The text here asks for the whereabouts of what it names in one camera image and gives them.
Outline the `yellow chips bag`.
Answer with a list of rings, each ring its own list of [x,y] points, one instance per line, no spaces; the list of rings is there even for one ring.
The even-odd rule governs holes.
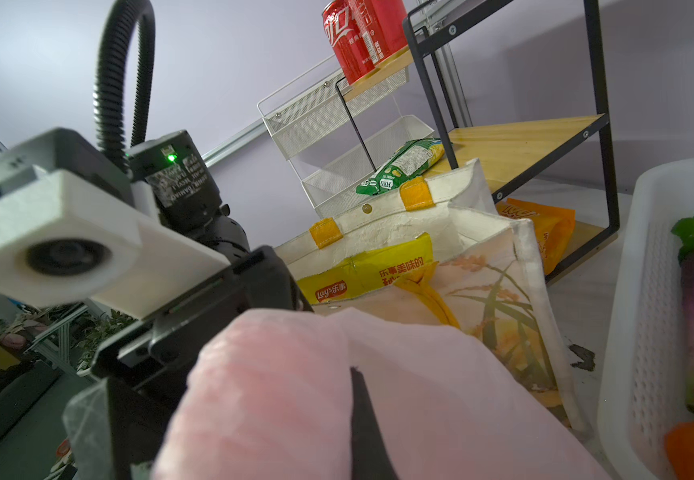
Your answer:
[[[403,274],[433,260],[432,237],[423,233],[402,244],[348,257],[333,268],[297,283],[310,304],[352,299],[390,286]]]

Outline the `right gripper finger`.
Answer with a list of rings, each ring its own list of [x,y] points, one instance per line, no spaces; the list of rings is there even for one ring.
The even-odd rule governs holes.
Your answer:
[[[352,480],[398,480],[373,408],[364,375],[350,368],[353,392],[351,416]]]

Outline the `white canvas tote bag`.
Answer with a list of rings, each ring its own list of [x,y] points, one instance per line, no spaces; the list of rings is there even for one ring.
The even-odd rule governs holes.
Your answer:
[[[497,213],[478,160],[324,219],[277,254],[303,280],[412,243],[428,250],[381,266],[363,293],[338,279],[317,287],[310,304],[325,315],[352,307],[397,323],[454,327],[479,340],[566,427],[588,435],[533,225]]]

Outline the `pink plastic grocery bag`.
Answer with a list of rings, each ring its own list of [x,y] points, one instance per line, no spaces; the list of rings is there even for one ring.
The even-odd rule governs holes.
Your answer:
[[[250,310],[200,351],[155,479],[603,479],[476,338]]]

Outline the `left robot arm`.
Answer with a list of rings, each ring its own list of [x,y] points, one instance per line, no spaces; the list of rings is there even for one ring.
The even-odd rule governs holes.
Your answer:
[[[99,47],[94,88],[101,152],[156,205],[155,223],[189,244],[224,255],[225,267],[193,274],[168,248],[130,295],[132,321],[94,353],[95,383],[68,404],[64,421],[83,479],[147,475],[200,349],[253,308],[306,311],[309,302],[273,249],[251,249],[229,215],[191,136],[146,136],[156,23],[148,1],[118,1]]]

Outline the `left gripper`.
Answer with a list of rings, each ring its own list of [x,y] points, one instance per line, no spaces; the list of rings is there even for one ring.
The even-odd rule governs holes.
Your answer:
[[[311,308],[285,262],[263,246],[99,345],[93,385],[63,421],[81,479],[130,479],[155,460],[203,346],[250,309]]]

